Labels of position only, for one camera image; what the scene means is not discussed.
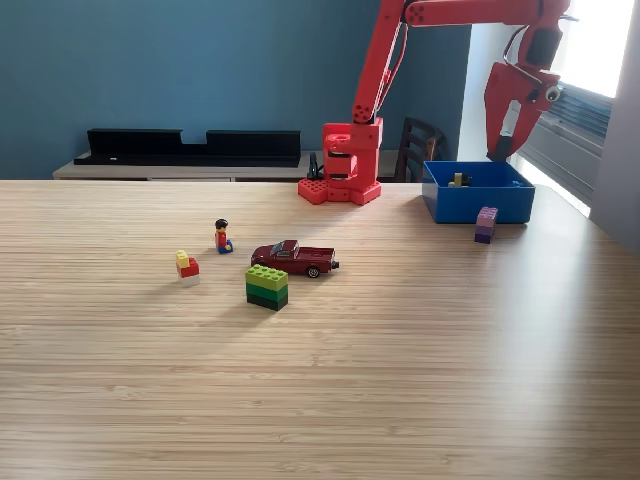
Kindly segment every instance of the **red toy car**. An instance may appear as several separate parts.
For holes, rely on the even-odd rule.
[[[251,265],[264,265],[287,273],[306,273],[317,278],[340,266],[333,260],[335,254],[333,248],[300,247],[297,240],[285,240],[257,248],[251,255]]]

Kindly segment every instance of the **yellow lego brick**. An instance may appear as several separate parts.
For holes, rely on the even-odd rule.
[[[289,284],[289,275],[286,272],[260,265],[254,265],[247,270],[244,278],[249,285],[256,285],[267,290],[278,291]]]
[[[189,267],[189,255],[184,250],[178,250],[176,252],[176,263],[180,268]]]

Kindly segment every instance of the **blue box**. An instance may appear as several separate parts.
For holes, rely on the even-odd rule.
[[[456,173],[469,174],[471,186],[449,187]],[[498,209],[497,223],[527,223],[535,192],[505,162],[424,162],[422,196],[436,223],[476,223],[482,207]]]

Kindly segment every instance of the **purple lego brick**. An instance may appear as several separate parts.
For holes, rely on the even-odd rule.
[[[491,243],[491,237],[488,236],[488,235],[481,235],[479,233],[476,233],[475,241],[476,241],[476,243],[490,244]]]
[[[478,214],[478,220],[476,225],[482,227],[493,227],[496,224],[496,218],[498,217],[497,208],[483,207]]]
[[[478,220],[476,221],[476,225],[478,227],[493,228],[495,224],[496,224],[495,218],[478,217]]]
[[[482,225],[476,225],[476,234],[487,235],[489,237],[493,236],[493,227],[485,227]]]

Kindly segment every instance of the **wire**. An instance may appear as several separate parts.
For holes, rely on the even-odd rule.
[[[396,59],[396,64],[393,66],[393,70],[391,70],[391,76],[389,77],[389,81],[385,84],[382,94],[380,95],[380,101],[376,105],[376,112],[380,110],[382,104],[384,103],[384,99],[387,98],[387,93],[389,93],[389,89],[391,88],[391,84],[393,80],[396,78],[396,74],[400,69],[400,64],[402,64],[402,59],[404,58],[404,52],[407,50],[407,40],[409,38],[409,26],[404,24],[404,38],[402,40],[402,48],[400,49],[400,53],[398,54],[398,58]]]

